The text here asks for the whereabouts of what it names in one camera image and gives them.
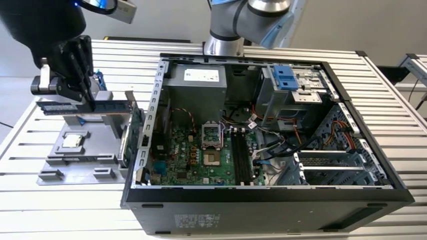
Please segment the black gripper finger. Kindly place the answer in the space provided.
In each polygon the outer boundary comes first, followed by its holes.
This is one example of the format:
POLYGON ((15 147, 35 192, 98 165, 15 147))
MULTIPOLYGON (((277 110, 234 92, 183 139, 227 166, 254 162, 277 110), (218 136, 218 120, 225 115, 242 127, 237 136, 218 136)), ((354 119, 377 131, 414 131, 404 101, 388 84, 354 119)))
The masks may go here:
POLYGON ((95 100, 91 100, 89 95, 89 74, 79 36, 53 48, 53 72, 53 101, 75 104, 83 111, 93 112, 95 100))
POLYGON ((89 35, 81 35, 81 46, 85 54, 85 60, 86 60, 86 72, 87 72, 87 84, 89 84, 89 96, 90 99, 94 100, 94 93, 93 93, 93 87, 95 84, 93 83, 93 77, 94 77, 94 54, 93 54, 93 39, 89 35))

